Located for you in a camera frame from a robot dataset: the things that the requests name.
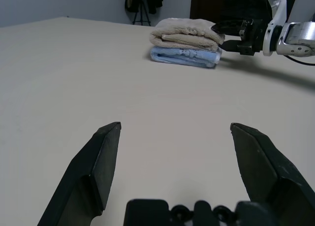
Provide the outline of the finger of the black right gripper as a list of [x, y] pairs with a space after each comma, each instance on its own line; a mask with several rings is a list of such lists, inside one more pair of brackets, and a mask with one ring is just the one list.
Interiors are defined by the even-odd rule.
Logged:
[[240, 40], [227, 40], [219, 47], [227, 52], [239, 52], [239, 45], [241, 44]]
[[239, 35], [243, 20], [225, 20], [214, 24], [211, 29], [224, 35]]

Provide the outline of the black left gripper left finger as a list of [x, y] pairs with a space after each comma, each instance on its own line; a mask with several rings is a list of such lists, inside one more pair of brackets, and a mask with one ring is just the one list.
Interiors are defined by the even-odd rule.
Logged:
[[100, 127], [68, 165], [40, 226], [89, 226], [106, 208], [112, 186], [121, 123]]

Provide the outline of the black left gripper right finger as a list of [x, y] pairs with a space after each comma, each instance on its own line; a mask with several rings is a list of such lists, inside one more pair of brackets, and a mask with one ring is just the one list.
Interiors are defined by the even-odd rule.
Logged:
[[230, 130], [250, 200], [268, 204], [282, 226], [313, 226], [315, 193], [296, 166], [259, 130], [240, 123]]

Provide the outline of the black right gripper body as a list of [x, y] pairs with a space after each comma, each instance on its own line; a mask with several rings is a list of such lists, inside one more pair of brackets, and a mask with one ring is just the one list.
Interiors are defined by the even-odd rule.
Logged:
[[264, 22], [259, 19], [244, 20], [239, 30], [241, 42], [237, 45], [241, 55], [253, 56], [262, 50]]

